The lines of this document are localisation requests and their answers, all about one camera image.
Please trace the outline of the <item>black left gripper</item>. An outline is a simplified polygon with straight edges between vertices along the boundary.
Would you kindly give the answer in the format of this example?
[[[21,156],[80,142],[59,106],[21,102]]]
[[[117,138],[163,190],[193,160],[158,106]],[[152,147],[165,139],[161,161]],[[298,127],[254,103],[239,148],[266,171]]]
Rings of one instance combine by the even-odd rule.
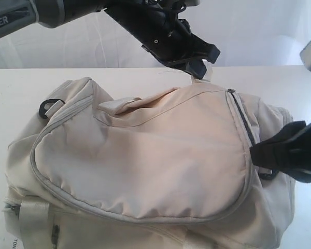
[[[206,74],[203,60],[216,62],[220,56],[214,44],[192,34],[188,22],[178,18],[186,6],[176,8],[169,1],[108,1],[104,7],[156,60],[162,64],[182,63],[181,70],[196,79]]]

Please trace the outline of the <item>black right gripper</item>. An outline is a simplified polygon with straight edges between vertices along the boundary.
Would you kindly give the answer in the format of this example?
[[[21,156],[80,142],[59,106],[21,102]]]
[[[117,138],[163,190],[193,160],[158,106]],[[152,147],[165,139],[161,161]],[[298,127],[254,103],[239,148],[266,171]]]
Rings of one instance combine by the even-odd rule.
[[[289,165],[282,166],[289,149]],[[250,147],[255,166],[281,166],[281,172],[301,183],[311,183],[311,123],[294,121],[286,124],[271,138]]]

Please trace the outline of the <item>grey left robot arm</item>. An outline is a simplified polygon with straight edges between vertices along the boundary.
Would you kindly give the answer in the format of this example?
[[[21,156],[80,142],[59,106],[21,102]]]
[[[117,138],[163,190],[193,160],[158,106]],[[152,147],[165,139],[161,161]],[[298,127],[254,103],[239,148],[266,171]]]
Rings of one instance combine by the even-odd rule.
[[[162,65],[202,79],[205,61],[214,64],[220,50],[191,31],[178,15],[199,1],[0,1],[0,38],[33,23],[48,28],[105,11]]]

